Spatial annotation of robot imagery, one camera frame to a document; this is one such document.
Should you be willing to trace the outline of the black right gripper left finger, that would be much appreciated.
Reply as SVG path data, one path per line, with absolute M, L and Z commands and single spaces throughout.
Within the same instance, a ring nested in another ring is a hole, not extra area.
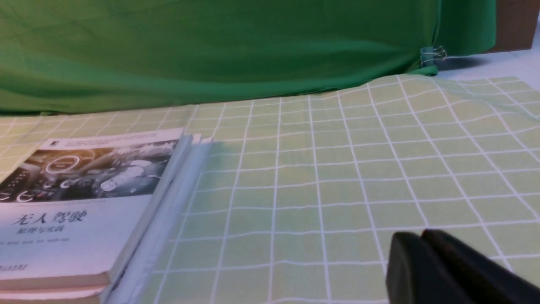
M 391 304 L 474 303 L 435 251 L 411 232 L 393 234 L 386 292 Z

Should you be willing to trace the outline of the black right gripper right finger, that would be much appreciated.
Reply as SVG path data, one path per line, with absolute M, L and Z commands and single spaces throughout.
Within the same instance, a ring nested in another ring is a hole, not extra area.
M 477 304 L 538 304 L 539 287 L 443 231 L 421 234 L 451 275 Z

